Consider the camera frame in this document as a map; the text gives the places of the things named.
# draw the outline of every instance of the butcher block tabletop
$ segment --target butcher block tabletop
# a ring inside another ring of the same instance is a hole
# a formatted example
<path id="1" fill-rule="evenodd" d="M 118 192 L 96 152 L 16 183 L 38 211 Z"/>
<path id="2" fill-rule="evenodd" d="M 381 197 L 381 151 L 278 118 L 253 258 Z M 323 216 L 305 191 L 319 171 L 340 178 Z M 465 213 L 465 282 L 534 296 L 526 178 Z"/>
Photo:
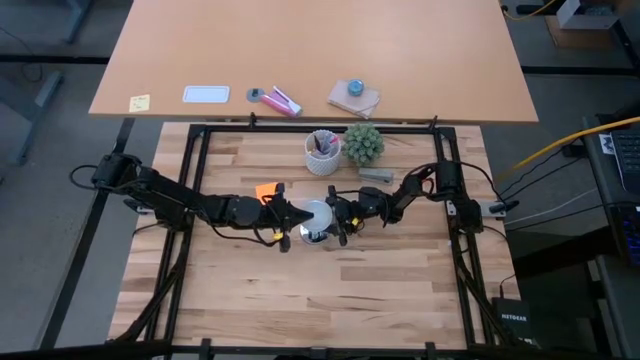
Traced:
<path id="1" fill-rule="evenodd" d="M 174 180 L 188 128 L 188 123 L 165 123 L 153 161 L 153 168 Z M 489 172 L 480 128 L 460 126 L 456 132 L 461 160 Z M 277 181 L 285 184 L 285 197 L 300 206 L 324 199 L 328 185 L 339 191 L 377 186 L 391 193 L 409 170 L 436 160 L 430 135 L 385 135 L 386 150 L 375 166 L 393 170 L 394 185 L 361 181 L 346 159 L 334 174 L 317 177 L 305 167 L 305 137 L 212 133 L 201 192 L 255 196 L 256 185 Z M 196 143 L 188 184 L 199 147 Z M 471 198 L 495 199 L 480 172 L 464 168 L 464 176 Z M 138 226 L 155 221 L 141 216 Z M 485 219 L 485 224 L 504 231 L 499 221 Z M 154 227 L 133 238 L 110 338 L 124 332 L 152 297 L 165 235 L 166 229 Z M 346 247 L 336 238 L 307 245 L 297 227 L 291 241 L 289 253 L 282 254 L 277 247 L 222 239 L 196 220 L 173 343 L 199 345 L 211 338 L 218 346 L 423 348 L 434 342 L 438 349 L 466 348 L 442 203 L 417 199 L 401 222 L 384 229 L 379 219 L 369 219 Z M 180 242 L 178 236 L 174 258 Z M 478 234 L 477 243 L 487 295 L 497 296 L 500 281 L 514 273 L 509 247 L 490 230 Z M 514 278 L 505 282 L 505 294 L 519 297 Z M 479 311 L 471 302 L 476 338 L 482 341 Z M 163 335 L 167 311 L 165 301 L 156 337 Z"/>

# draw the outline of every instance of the sticky note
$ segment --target sticky note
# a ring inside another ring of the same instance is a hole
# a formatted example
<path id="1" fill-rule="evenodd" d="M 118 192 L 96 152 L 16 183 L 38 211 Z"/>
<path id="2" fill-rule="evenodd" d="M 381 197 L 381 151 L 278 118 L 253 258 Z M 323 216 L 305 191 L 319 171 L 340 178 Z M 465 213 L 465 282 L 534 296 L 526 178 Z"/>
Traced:
<path id="1" fill-rule="evenodd" d="M 151 95 L 132 96 L 129 100 L 129 112 L 139 112 L 149 110 Z"/>
<path id="2" fill-rule="evenodd" d="M 256 186 L 256 197 L 260 200 L 261 203 L 264 204 L 264 201 L 262 201 L 263 196 L 275 195 L 276 185 L 278 185 L 278 183 L 269 183 Z"/>

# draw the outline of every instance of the wire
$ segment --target wire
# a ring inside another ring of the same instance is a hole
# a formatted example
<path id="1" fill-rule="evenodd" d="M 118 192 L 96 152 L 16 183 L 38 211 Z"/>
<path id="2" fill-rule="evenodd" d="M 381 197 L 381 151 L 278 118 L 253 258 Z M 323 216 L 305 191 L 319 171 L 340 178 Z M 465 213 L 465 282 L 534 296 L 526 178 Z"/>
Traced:
<path id="1" fill-rule="evenodd" d="M 155 226 L 161 226 L 161 225 L 164 225 L 164 223 L 163 223 L 162 221 L 158 221 L 158 222 L 157 222 L 157 223 L 155 223 L 155 224 L 141 226 L 141 227 L 139 227 L 139 228 L 135 229 L 135 230 L 133 231 L 133 233 L 131 234 L 131 236 L 136 236 L 136 234 L 137 234 L 137 233 L 139 233 L 139 232 L 141 232 L 141 231 L 144 231 L 144 230 L 146 230 L 146 229 L 150 229 L 150 228 L 155 227 Z"/>
<path id="2" fill-rule="evenodd" d="M 553 3 L 555 3 L 556 1 L 557 0 L 551 0 L 546 5 L 541 7 L 540 9 L 532 12 L 531 14 L 528 14 L 528 15 L 525 15 L 525 16 L 521 16 L 519 18 L 516 18 L 516 17 L 513 17 L 513 16 L 509 15 L 509 13 L 504 11 L 504 10 L 502 11 L 502 13 L 504 14 L 504 16 L 508 17 L 509 19 L 511 19 L 513 21 L 520 21 L 520 20 L 524 20 L 524 19 L 527 19 L 527 18 L 530 18 L 532 16 L 536 16 L 536 15 L 540 14 L 541 12 L 545 11 L 549 6 L 553 5 Z"/>
<path id="3" fill-rule="evenodd" d="M 569 213 L 569 214 L 566 214 L 566 215 L 557 216 L 557 217 L 554 217 L 554 218 L 551 218 L 551 219 L 542 220 L 542 221 L 539 221 L 539 222 L 537 222 L 537 223 L 533 223 L 533 224 L 529 224 L 529 225 L 525 225 L 525 226 L 520 226 L 520 227 L 517 227 L 517 228 L 515 228 L 515 229 L 508 229 L 508 230 L 509 230 L 509 231 L 518 231 L 518 230 L 521 230 L 521 229 L 526 229 L 526 228 L 530 228 L 530 227 L 533 227 L 533 226 L 537 226 L 537 225 L 541 225 L 541 224 L 546 224 L 546 223 L 551 222 L 551 221 L 564 219 L 564 218 L 566 218 L 566 217 L 570 217 L 570 216 L 573 216 L 573 215 L 578 215 L 578 214 L 581 214 L 581 213 L 583 213 L 583 212 L 587 212 L 587 211 L 589 211 L 589 210 L 597 209 L 597 208 L 604 207 L 604 206 L 610 206 L 610 205 L 629 205 L 629 204 L 630 204 L 630 205 L 637 205 L 637 203 L 634 203 L 634 202 L 632 202 L 632 201 L 621 201 L 621 202 L 612 202 L 612 203 L 602 203 L 602 204 L 599 204 L 599 205 L 594 205 L 594 206 L 588 207 L 588 208 L 586 208 L 586 209 L 582 209 L 582 210 L 574 211 L 574 212 Z"/>
<path id="4" fill-rule="evenodd" d="M 520 179 L 518 179 L 517 181 L 514 181 L 511 185 L 507 186 L 506 189 L 502 190 L 502 192 L 500 193 L 500 195 L 504 195 L 504 193 L 506 193 L 507 191 L 511 190 L 512 187 L 514 187 L 515 185 L 517 185 L 518 183 L 520 183 L 522 180 L 524 180 L 525 176 L 531 174 L 532 172 L 534 172 L 537 168 L 539 168 L 540 166 L 544 165 L 546 162 L 548 162 L 549 160 L 551 160 L 554 156 L 560 154 L 562 152 L 562 148 L 558 149 L 556 152 L 554 152 L 553 154 L 549 155 L 548 158 L 544 159 L 541 163 L 536 164 L 536 166 L 532 167 L 531 170 L 527 171 L 526 173 L 522 174 L 522 176 L 520 176 Z"/>
<path id="5" fill-rule="evenodd" d="M 549 209 L 549 210 L 546 210 L 546 211 L 543 211 L 543 212 L 540 212 L 540 213 L 537 213 L 537 214 L 533 214 L 533 215 L 530 215 L 530 216 L 525 216 L 525 217 L 517 219 L 517 220 L 509 221 L 509 222 L 506 222 L 505 225 L 511 225 L 511 224 L 515 224 L 517 222 L 521 222 L 521 221 L 533 219 L 533 218 L 536 218 L 536 217 L 539 217 L 539 216 L 550 214 L 550 213 L 552 213 L 554 211 L 562 209 L 563 207 L 571 204 L 572 202 L 574 202 L 574 201 L 576 201 L 576 200 L 578 200 L 578 199 L 580 199 L 582 197 L 585 197 L 585 196 L 591 194 L 592 192 L 594 192 L 596 190 L 598 190 L 598 189 L 594 188 L 594 189 L 591 189 L 589 191 L 583 192 L 582 194 L 573 197 L 571 200 L 563 203 L 562 205 L 558 205 L 558 206 L 554 207 L 553 209 Z"/>
<path id="6" fill-rule="evenodd" d="M 246 241 L 251 241 L 257 244 L 261 244 L 264 245 L 263 242 L 261 242 L 260 240 L 256 240 L 256 239 L 252 239 L 252 238 L 248 238 L 248 237 L 244 237 L 244 236 L 227 236 L 227 235 L 223 235 L 220 233 L 220 231 L 218 231 L 218 229 L 216 229 L 215 226 L 211 226 L 211 228 L 213 229 L 213 231 L 218 234 L 218 236 L 220 236 L 223 239 L 227 239 L 227 240 L 246 240 Z"/>
<path id="7" fill-rule="evenodd" d="M 489 176 L 489 174 L 487 174 L 486 171 L 484 171 L 484 169 L 482 169 L 479 166 L 476 166 L 476 165 L 473 165 L 473 164 L 469 164 L 469 163 L 466 163 L 466 162 L 462 162 L 462 161 L 459 161 L 459 163 L 464 165 L 464 166 L 468 166 L 470 168 L 474 168 L 474 169 L 480 171 L 482 173 L 482 175 L 484 175 L 484 177 L 487 179 L 489 184 L 491 185 L 491 190 L 493 190 L 494 194 L 496 194 L 496 196 L 498 197 L 498 200 L 500 200 L 502 205 L 504 205 L 504 207 L 506 208 L 507 204 L 504 202 L 504 199 L 502 198 L 502 196 L 500 196 L 500 193 L 498 193 L 498 191 L 496 190 L 496 187 L 495 187 L 493 181 L 491 180 L 491 177 Z"/>
<path id="8" fill-rule="evenodd" d="M 546 173 L 546 174 L 542 175 L 541 177 L 539 177 L 539 178 L 537 178 L 537 179 L 533 180 L 532 182 L 528 183 L 527 185 L 525 185 L 525 186 L 521 187 L 520 189 L 518 189 L 518 191 L 514 192 L 513 194 L 511 194 L 511 195 L 507 196 L 507 197 L 506 197 L 506 198 L 504 198 L 504 199 L 505 199 L 505 200 L 509 200 L 509 199 L 513 198 L 514 196 L 516 196 L 516 195 L 520 194 L 520 193 L 521 193 L 521 192 L 523 192 L 525 189 L 527 189 L 528 187 L 532 186 L 533 184 L 535 184 L 535 183 L 539 182 L 540 180 L 542 180 L 542 179 L 544 179 L 544 178 L 546 178 L 546 177 L 548 177 L 548 176 L 551 176 L 551 175 L 553 175 L 553 174 L 557 173 L 558 171 L 560 171 L 560 170 L 562 170 L 562 169 L 564 169 L 564 168 L 566 168 L 566 167 L 569 167 L 569 166 L 571 166 L 571 165 L 573 165 L 573 164 L 577 163 L 577 162 L 578 162 L 578 161 L 580 161 L 580 160 L 581 160 L 580 158 L 575 159 L 575 160 L 573 160 L 573 161 L 571 161 L 571 162 L 569 162 L 569 163 L 566 163 L 566 164 L 564 164 L 564 165 L 560 166 L 560 167 L 559 167 L 559 168 L 557 168 L 557 169 L 554 169 L 554 170 L 549 171 L 548 173 Z"/>
<path id="9" fill-rule="evenodd" d="M 0 31 L 2 31 L 3 33 L 5 33 L 6 35 L 12 37 L 13 39 L 17 40 L 20 44 L 22 44 L 22 46 L 27 50 L 27 52 L 31 55 L 31 56 L 36 56 L 36 54 L 33 53 L 33 51 L 31 51 L 31 48 L 29 47 L 29 45 L 27 45 L 26 42 L 24 42 L 22 39 L 20 39 L 19 37 L 13 35 L 12 33 L 10 33 L 9 31 L 7 31 L 7 29 L 3 28 L 0 26 Z M 38 76 L 35 79 L 30 78 L 25 72 L 24 69 L 25 67 L 27 67 L 28 65 L 31 64 L 22 64 L 22 66 L 20 66 L 20 72 L 22 73 L 22 76 L 31 83 L 37 83 L 42 81 L 43 78 L 43 70 L 42 70 L 42 64 L 38 64 Z"/>
<path id="10" fill-rule="evenodd" d="M 96 188 L 94 186 L 80 184 L 79 182 L 76 181 L 76 179 L 73 178 L 73 175 L 75 175 L 76 171 L 81 170 L 81 169 L 97 169 L 97 168 L 98 167 L 95 166 L 95 165 L 80 165 L 80 166 L 76 167 L 75 169 L 71 170 L 71 172 L 69 173 L 69 181 L 71 181 L 71 183 L 73 185 L 79 187 L 80 189 L 96 190 Z"/>
<path id="11" fill-rule="evenodd" d="M 561 146 L 561 145 L 565 145 L 567 143 L 570 143 L 570 142 L 572 142 L 573 140 L 575 140 L 575 139 L 577 139 L 579 137 L 595 134 L 597 132 L 601 132 L 601 131 L 608 130 L 608 129 L 613 129 L 613 128 L 624 126 L 624 125 L 628 125 L 628 124 L 632 124 L 632 123 L 638 122 L 638 121 L 640 121 L 640 116 L 632 117 L 632 118 L 629 118 L 629 119 L 626 119 L 626 120 L 616 121 L 616 122 L 613 122 L 611 124 L 596 126 L 594 128 L 591 128 L 591 129 L 578 131 L 577 133 L 571 134 L 569 136 L 565 136 L 562 139 L 556 140 L 553 143 L 545 146 L 544 148 L 542 148 L 541 150 L 537 151 L 536 153 L 534 153 L 533 155 L 529 156 L 528 158 L 520 161 L 519 163 L 514 165 L 510 170 L 498 175 L 496 177 L 496 179 L 497 179 L 496 181 L 500 182 L 500 181 L 504 180 L 507 176 L 511 175 L 514 171 L 522 168 L 523 166 L 527 165 L 528 163 L 530 163 L 534 159 L 536 159 L 536 158 L 540 157 L 541 155 L 549 152 L 551 149 L 556 148 L 556 147 Z"/>
<path id="12" fill-rule="evenodd" d="M 498 230 L 498 229 L 496 229 L 494 227 L 491 227 L 489 225 L 484 225 L 483 227 L 486 228 L 486 229 L 489 229 L 489 230 L 493 230 L 494 232 L 496 232 L 500 236 L 502 236 L 504 238 L 504 241 L 509 242 L 509 239 L 507 239 L 507 235 L 505 235 L 502 231 L 500 231 L 500 230 Z"/>

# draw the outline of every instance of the blue object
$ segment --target blue object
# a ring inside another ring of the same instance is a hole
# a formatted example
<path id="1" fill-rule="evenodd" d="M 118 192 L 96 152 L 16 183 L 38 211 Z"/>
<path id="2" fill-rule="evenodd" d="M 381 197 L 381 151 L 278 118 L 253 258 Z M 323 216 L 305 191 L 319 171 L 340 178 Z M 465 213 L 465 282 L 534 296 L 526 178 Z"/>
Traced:
<path id="1" fill-rule="evenodd" d="M 349 81 L 347 90 L 349 91 L 349 95 L 351 96 L 360 96 L 364 91 L 364 83 L 362 82 L 362 80 L 351 80 Z"/>

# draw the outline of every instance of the notebook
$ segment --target notebook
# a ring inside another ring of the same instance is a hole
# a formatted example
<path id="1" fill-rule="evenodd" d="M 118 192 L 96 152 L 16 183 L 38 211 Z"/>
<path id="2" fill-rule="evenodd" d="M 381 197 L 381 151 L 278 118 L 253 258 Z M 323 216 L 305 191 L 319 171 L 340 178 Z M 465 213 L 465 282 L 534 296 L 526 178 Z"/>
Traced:
<path id="1" fill-rule="evenodd" d="M 347 90 L 348 83 L 346 80 L 338 80 L 338 82 L 336 82 L 336 85 L 329 94 L 329 104 L 369 119 L 380 102 L 380 93 L 378 90 L 365 87 L 362 95 L 352 96 L 349 95 Z"/>

